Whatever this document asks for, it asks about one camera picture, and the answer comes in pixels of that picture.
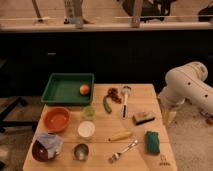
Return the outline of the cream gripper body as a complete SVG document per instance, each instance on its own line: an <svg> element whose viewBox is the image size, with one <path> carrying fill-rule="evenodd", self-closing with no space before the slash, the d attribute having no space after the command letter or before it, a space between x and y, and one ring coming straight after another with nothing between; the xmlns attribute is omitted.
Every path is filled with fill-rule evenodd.
<svg viewBox="0 0 213 171"><path fill-rule="evenodd" d="M163 108L161 113L162 113L163 124L165 126L170 125L176 116L176 111L168 110L166 108Z"/></svg>

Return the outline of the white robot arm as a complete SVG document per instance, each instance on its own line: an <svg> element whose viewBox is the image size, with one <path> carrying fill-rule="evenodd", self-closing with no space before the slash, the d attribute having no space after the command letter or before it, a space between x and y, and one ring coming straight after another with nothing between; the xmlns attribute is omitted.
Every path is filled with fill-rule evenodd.
<svg viewBox="0 0 213 171"><path fill-rule="evenodd" d="M207 67L197 61L166 73L166 86L158 94L164 125L171 123L186 99L197 105L203 115L213 118L213 87L205 83L207 76Z"/></svg>

